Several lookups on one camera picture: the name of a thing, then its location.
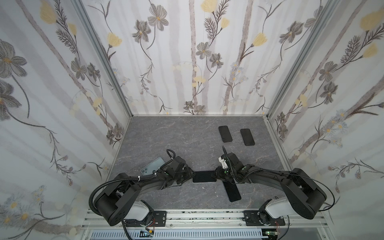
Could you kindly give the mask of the black phone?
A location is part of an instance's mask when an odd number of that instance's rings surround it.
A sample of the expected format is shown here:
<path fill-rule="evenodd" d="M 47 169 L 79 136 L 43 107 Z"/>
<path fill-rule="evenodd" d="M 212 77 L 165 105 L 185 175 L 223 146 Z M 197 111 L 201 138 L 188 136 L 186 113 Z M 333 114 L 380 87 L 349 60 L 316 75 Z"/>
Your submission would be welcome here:
<path fill-rule="evenodd" d="M 242 199 L 241 194 L 240 194 L 239 189 L 238 189 L 236 184 L 233 184 L 230 182 L 223 182 L 223 185 L 225 187 L 229 201 L 231 203 L 236 202 L 236 201 L 240 201 Z"/>
<path fill-rule="evenodd" d="M 206 181 L 217 181 L 214 176 L 214 171 L 199 171 L 195 172 L 195 176 L 192 178 L 193 180 L 206 180 Z"/>

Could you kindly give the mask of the translucent green case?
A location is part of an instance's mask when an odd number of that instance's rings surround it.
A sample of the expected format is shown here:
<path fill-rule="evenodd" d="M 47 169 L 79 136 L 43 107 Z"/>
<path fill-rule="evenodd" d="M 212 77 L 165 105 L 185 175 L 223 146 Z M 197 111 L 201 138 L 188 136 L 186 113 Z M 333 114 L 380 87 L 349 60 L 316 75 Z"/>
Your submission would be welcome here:
<path fill-rule="evenodd" d="M 142 176 L 152 175 L 153 172 L 159 170 L 163 164 L 165 164 L 165 161 L 161 157 L 156 158 L 141 169 Z"/>
<path fill-rule="evenodd" d="M 210 183 L 216 183 L 217 181 L 206 181 L 206 180 L 193 180 L 194 184 L 210 184 Z"/>

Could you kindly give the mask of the black phone case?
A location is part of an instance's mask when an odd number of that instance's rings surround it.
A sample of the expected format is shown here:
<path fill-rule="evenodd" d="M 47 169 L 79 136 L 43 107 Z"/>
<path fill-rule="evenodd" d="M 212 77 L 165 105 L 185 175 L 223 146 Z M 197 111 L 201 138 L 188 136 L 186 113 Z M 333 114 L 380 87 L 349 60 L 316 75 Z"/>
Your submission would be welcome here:
<path fill-rule="evenodd" d="M 240 130 L 245 146 L 254 146 L 255 141 L 250 129 Z"/>
<path fill-rule="evenodd" d="M 230 143 L 233 141 L 233 138 L 228 126 L 219 126 L 218 129 L 219 129 L 219 133 L 223 143 Z"/>

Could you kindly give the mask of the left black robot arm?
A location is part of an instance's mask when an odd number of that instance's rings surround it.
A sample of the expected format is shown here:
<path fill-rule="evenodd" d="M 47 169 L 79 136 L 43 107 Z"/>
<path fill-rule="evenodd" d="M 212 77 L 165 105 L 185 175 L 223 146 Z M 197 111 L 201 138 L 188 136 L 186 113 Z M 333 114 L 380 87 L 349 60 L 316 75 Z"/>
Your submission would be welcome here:
<path fill-rule="evenodd" d="M 171 158 L 149 176 L 133 177 L 121 173 L 92 191 L 89 208 L 94 214 L 102 216 L 110 226 L 115 226 L 124 220 L 139 195 L 172 186 L 179 187 L 195 175 L 179 156 Z"/>

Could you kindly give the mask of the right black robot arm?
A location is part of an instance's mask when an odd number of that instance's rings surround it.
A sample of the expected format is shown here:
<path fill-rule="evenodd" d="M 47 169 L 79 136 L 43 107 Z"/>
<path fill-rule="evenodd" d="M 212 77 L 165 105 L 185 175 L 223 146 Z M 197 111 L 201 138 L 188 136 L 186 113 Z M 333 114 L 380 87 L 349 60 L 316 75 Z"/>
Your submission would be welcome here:
<path fill-rule="evenodd" d="M 312 220 L 327 199 L 326 193 L 303 170 L 276 171 L 255 165 L 243 165 L 234 153 L 219 158 L 213 176 L 230 184 L 260 184 L 283 191 L 285 196 L 268 199 L 259 208 L 256 219 L 262 225 L 270 225 L 280 217 L 298 214 Z"/>

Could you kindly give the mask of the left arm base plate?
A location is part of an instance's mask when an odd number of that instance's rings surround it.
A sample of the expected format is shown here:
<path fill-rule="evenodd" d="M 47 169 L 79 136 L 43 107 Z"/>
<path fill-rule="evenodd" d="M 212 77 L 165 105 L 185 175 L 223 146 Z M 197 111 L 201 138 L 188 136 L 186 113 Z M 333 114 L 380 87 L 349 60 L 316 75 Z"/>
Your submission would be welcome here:
<path fill-rule="evenodd" d="M 126 227 L 164 227 L 166 225 L 167 212 L 149 212 L 143 220 L 124 219 Z"/>

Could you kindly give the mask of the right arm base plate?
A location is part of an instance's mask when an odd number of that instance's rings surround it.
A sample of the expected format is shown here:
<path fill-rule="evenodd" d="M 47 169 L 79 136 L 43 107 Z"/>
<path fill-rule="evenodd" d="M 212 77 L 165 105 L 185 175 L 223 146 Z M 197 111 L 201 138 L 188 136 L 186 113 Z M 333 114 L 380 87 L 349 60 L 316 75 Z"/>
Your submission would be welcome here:
<path fill-rule="evenodd" d="M 273 219 L 266 212 L 260 212 L 258 210 L 244 211 L 243 221 L 248 227 L 277 227 L 286 225 L 284 218 Z"/>

